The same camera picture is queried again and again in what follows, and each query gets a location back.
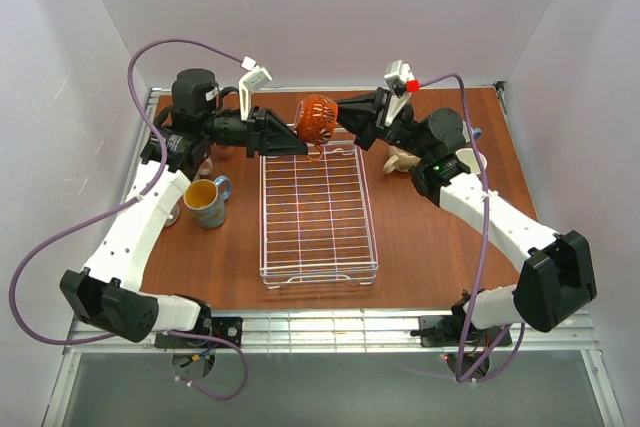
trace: wooden table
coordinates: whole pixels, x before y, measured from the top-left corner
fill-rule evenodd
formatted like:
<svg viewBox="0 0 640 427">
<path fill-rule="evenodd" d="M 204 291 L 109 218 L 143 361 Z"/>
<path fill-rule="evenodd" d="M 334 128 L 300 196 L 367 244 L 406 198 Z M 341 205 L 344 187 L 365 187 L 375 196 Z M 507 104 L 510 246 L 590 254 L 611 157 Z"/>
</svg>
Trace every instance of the wooden table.
<svg viewBox="0 0 640 427">
<path fill-rule="evenodd" d="M 356 94 L 326 93 L 335 99 Z M 306 95 L 257 94 L 252 100 L 292 122 L 298 102 Z M 478 145 L 488 159 L 491 188 L 535 218 L 494 90 L 469 89 L 468 95 L 473 125 L 484 131 Z M 158 112 L 170 104 L 170 97 L 162 97 Z M 457 90 L 423 90 L 414 94 L 411 104 L 417 119 L 444 106 L 461 111 Z M 420 197 L 408 174 L 383 174 L 386 160 L 387 146 L 382 142 L 365 153 L 379 259 L 373 285 L 299 284 L 267 290 L 259 274 L 259 159 L 247 159 L 244 149 L 236 148 L 232 158 L 215 163 L 210 175 L 224 174 L 233 182 L 227 221 L 218 229 L 205 230 L 182 206 L 179 220 L 156 243 L 142 290 L 185 294 L 225 310 L 448 308 L 460 298 L 462 289 L 472 285 L 480 235 Z M 516 281 L 512 266 L 492 246 L 483 286 L 490 289 Z"/>
</svg>

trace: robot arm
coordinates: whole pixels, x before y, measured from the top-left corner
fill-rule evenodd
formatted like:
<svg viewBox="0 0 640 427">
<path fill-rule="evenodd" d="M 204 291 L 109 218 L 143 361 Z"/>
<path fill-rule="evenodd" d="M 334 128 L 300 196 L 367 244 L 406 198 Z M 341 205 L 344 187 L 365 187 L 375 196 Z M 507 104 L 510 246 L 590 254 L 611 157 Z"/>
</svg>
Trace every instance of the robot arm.
<svg viewBox="0 0 640 427">
<path fill-rule="evenodd" d="M 420 157 L 410 171 L 417 192 L 482 232 L 482 184 L 455 155 L 467 142 L 462 119 L 443 108 L 415 121 L 407 103 L 417 83 L 410 72 L 402 61 L 389 64 L 385 79 L 390 90 L 339 101 L 338 122 L 365 150 L 381 139 Z M 478 294 L 471 323 L 483 330 L 524 321 L 548 332 L 596 297 L 589 244 L 575 231 L 560 235 L 535 222 L 496 192 L 488 195 L 489 241 L 520 279 L 517 285 Z M 462 326 L 467 301 L 463 298 L 452 308 L 460 320 L 456 325 Z M 459 338 L 460 332 L 452 335 Z"/>
<path fill-rule="evenodd" d="M 168 330 L 210 334 L 211 308 L 179 295 L 139 292 L 151 250 L 211 144 L 245 146 L 247 156 L 308 153 L 307 145 L 270 109 L 223 110 L 213 73 L 190 69 L 172 87 L 171 126 L 161 128 L 168 161 L 155 187 L 122 211 L 81 272 L 67 270 L 60 289 L 78 318 L 132 342 L 151 332 Z M 141 153 L 127 199 L 139 195 L 156 174 L 158 140 L 151 138 Z"/>
<path fill-rule="evenodd" d="M 416 121 L 408 101 L 419 85 L 408 66 L 401 61 L 390 64 L 385 80 L 389 89 L 339 101 L 338 123 L 364 150 L 379 139 L 420 157 L 411 170 L 418 193 L 481 231 L 482 185 L 455 156 L 467 143 L 460 115 L 441 108 Z M 120 213 L 82 272 L 67 271 L 60 283 L 82 321 L 133 342 L 150 332 L 209 332 L 207 304 L 184 296 L 138 292 L 147 259 L 172 207 L 209 155 L 212 143 L 245 146 L 248 157 L 256 152 L 308 154 L 307 145 L 274 112 L 223 110 L 216 105 L 217 92 L 215 76 L 209 71 L 191 69 L 178 75 L 172 87 L 172 123 L 161 129 L 169 156 L 160 182 L 152 193 Z M 129 196 L 136 196 L 136 190 L 157 172 L 157 139 L 150 139 L 141 157 Z M 472 325 L 482 330 L 525 321 L 547 332 L 596 296 L 588 243 L 577 232 L 562 236 L 538 224 L 495 193 L 489 196 L 489 240 L 511 261 L 520 279 L 515 286 L 481 292 Z M 463 298 L 452 308 L 454 317 L 464 319 L 466 307 Z"/>
</svg>

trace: metal wire basket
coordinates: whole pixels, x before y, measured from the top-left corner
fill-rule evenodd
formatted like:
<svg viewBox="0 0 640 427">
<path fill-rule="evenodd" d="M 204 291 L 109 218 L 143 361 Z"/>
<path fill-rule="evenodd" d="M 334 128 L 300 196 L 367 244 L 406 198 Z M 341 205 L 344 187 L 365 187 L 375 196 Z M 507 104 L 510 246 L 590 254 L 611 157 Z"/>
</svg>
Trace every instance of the metal wire basket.
<svg viewBox="0 0 640 427">
<path fill-rule="evenodd" d="M 378 270 L 362 152 L 344 129 L 324 158 L 262 157 L 260 275 L 286 284 L 371 284 Z"/>
</svg>

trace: mug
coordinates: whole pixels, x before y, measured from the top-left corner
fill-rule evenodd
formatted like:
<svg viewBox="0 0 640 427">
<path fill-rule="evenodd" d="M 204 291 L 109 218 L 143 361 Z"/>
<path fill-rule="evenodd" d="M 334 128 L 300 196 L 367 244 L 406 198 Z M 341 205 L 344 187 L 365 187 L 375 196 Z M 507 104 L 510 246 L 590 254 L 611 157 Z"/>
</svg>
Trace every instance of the mug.
<svg viewBox="0 0 640 427">
<path fill-rule="evenodd" d="M 479 152 L 479 154 L 480 154 L 480 159 L 482 160 L 482 165 L 484 165 L 484 168 L 486 169 L 487 158 L 482 153 Z M 458 160 L 463 164 L 467 164 L 467 166 L 471 169 L 472 174 L 476 174 L 476 175 L 480 174 L 480 166 L 476 161 L 476 156 L 473 154 L 473 149 L 467 148 L 467 149 L 457 150 L 456 157 L 458 157 Z"/>
<path fill-rule="evenodd" d="M 224 202 L 231 195 L 231 181 L 221 175 L 215 180 L 192 182 L 182 197 L 196 222 L 205 229 L 220 227 L 227 219 Z"/>
<path fill-rule="evenodd" d="M 389 160 L 384 164 L 382 170 L 385 174 L 390 174 L 394 170 L 397 170 L 398 172 L 408 172 L 411 167 L 418 165 L 418 162 L 420 162 L 419 157 L 390 145 Z"/>
</svg>

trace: metal frame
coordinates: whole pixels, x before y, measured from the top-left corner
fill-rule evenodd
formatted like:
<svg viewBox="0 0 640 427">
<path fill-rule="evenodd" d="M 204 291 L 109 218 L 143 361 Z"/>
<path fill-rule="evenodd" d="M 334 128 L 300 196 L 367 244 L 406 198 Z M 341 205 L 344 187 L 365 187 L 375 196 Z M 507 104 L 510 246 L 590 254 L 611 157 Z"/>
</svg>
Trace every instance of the metal frame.
<svg viewBox="0 0 640 427">
<path fill-rule="evenodd" d="M 165 92 L 160 89 L 151 89 L 149 91 L 149 97 L 147 99 L 147 115 L 153 119 L 154 114 L 156 113 L 156 109 L 158 108 L 158 101 L 160 100 L 160 96 L 164 95 Z M 133 149 L 133 154 L 131 158 L 131 163 L 129 164 L 129 171 L 127 172 L 127 180 L 124 184 L 124 189 L 122 191 L 122 196 L 120 197 L 120 202 L 124 202 L 126 200 L 127 194 L 131 190 L 131 186 L 133 185 L 133 179 L 136 177 L 136 169 L 138 167 L 140 153 L 144 148 L 144 145 L 147 141 L 147 137 L 149 137 L 149 133 L 151 129 L 141 121 L 140 123 L 140 133 L 138 134 L 138 140 L 136 140 L 136 146 Z"/>
<path fill-rule="evenodd" d="M 152 89 L 147 109 L 150 114 L 155 111 L 160 95 L 167 93 L 170 91 Z M 148 128 L 143 125 L 131 162 L 132 169 L 138 163 L 139 150 L 147 135 Z M 409 336 L 409 330 L 418 326 L 418 317 L 448 313 L 445 310 L 345 309 L 234 311 L 216 312 L 216 315 L 242 316 L 245 319 L 243 350 L 247 353 L 269 354 L 277 352 L 451 352 L 455 351 L 455 348 L 420 347 L 419 341 Z M 87 337 L 95 335 L 96 332 L 96 329 L 74 320 L 69 337 Z M 515 328 L 511 334 L 517 337 Z M 82 355 L 166 352 L 155 349 L 153 341 L 153 335 L 138 344 L 121 338 L 112 338 L 99 343 L 65 348 L 63 362 L 42 425 L 53 427 L 62 424 Z M 510 348 L 499 347 L 496 350 L 508 351 Z M 586 311 L 573 315 L 549 334 L 527 328 L 520 350 L 580 351 L 604 425 L 613 427 L 623 425 L 620 410 L 602 363 L 599 342 Z M 220 350 L 219 353 L 233 354 L 228 350 Z"/>
</svg>

